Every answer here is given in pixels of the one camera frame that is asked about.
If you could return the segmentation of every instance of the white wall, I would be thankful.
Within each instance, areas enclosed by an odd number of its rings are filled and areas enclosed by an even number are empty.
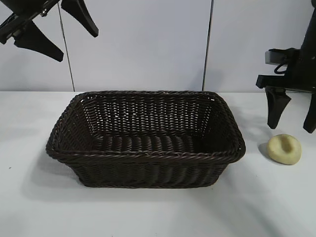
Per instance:
[[[262,91],[258,74],[270,48],[300,48],[313,7],[310,0],[214,0],[205,90]]]
[[[211,0],[86,0],[94,39],[62,12],[77,91],[201,90]]]
[[[12,12],[0,2],[0,23]],[[57,6],[45,18],[35,19],[37,26],[62,51],[65,51]],[[17,48],[10,39],[0,44],[0,91],[72,91],[67,59],[59,63],[42,54]]]

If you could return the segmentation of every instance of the dark brown wicker basket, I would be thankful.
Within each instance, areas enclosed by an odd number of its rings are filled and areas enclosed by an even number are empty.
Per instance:
[[[103,91],[70,102],[46,151],[89,187],[196,188],[214,184],[245,144],[215,93]]]

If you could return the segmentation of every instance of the wicker basket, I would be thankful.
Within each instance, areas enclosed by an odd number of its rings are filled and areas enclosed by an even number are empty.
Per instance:
[[[46,151],[89,187],[196,188],[214,184],[245,144],[215,93],[103,91],[70,102]]]

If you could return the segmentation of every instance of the white table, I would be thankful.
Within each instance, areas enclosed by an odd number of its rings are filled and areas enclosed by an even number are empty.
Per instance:
[[[266,125],[264,93],[223,93],[247,153],[218,182],[191,190],[94,189],[45,154],[71,92],[0,92],[1,237],[313,237],[316,133],[302,129],[310,98],[291,94],[277,130]],[[303,157],[277,164],[262,147],[297,137]]]

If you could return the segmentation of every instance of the robotic arm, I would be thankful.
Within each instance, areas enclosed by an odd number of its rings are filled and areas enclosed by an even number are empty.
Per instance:
[[[0,42],[5,44],[13,37],[19,48],[30,49],[59,62],[64,53],[52,43],[34,24],[38,15],[46,16],[60,0],[0,0],[13,13],[0,25]],[[99,30],[94,24],[83,0],[62,0],[61,8],[76,18],[88,32],[97,37]]]
[[[286,91],[301,91],[312,94],[304,129],[313,133],[316,129],[316,10],[307,29],[301,49],[270,49],[266,63],[278,65],[273,76],[259,75],[256,85],[265,88],[268,100],[268,126],[277,127],[280,117],[291,98]]]

